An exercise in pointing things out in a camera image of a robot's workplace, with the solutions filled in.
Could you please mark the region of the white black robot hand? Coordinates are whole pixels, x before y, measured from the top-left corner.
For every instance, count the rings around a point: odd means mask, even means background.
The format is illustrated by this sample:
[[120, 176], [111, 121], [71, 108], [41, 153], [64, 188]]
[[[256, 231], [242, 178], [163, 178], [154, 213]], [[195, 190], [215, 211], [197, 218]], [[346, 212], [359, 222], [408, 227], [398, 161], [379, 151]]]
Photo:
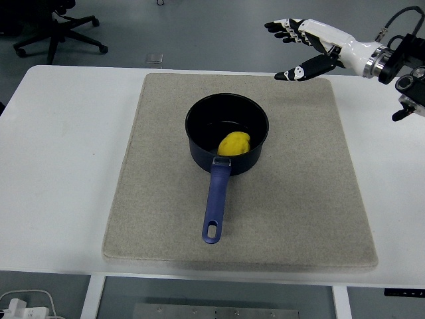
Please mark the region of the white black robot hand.
[[280, 19], [264, 25], [283, 43], [299, 43], [319, 52], [300, 65], [275, 74], [276, 80], [305, 81], [336, 67], [350, 68], [356, 75], [371, 78], [374, 59], [382, 46], [362, 43], [352, 35], [312, 19]]

